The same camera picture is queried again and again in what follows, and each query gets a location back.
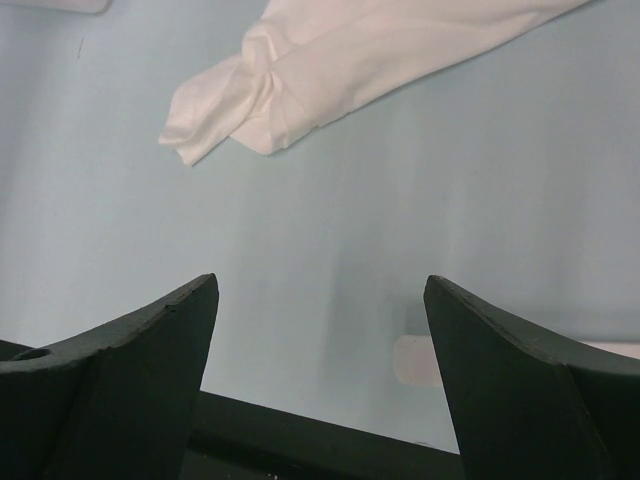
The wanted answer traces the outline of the white t shirt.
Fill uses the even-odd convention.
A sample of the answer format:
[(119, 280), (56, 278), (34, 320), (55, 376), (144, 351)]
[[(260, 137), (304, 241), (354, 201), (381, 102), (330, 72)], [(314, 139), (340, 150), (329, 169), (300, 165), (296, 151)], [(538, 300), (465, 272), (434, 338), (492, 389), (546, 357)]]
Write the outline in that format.
[(573, 1), (272, 1), (240, 51), (180, 85), (159, 141), (192, 165), (232, 138), (269, 155)]

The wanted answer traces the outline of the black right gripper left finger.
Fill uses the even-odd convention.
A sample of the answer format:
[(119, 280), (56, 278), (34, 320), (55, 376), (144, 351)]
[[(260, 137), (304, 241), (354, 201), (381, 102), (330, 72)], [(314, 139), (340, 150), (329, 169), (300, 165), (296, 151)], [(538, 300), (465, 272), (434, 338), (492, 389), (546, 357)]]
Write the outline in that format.
[(209, 354), (218, 282), (39, 348), (1, 344), (5, 479), (176, 479)]

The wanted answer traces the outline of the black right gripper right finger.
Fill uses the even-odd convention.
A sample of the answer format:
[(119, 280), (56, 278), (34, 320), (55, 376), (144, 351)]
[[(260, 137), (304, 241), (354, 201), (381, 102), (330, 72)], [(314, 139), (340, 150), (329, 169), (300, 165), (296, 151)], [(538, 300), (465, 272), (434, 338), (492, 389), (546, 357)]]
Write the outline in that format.
[(639, 362), (436, 275), (424, 304), (469, 479), (636, 479)]

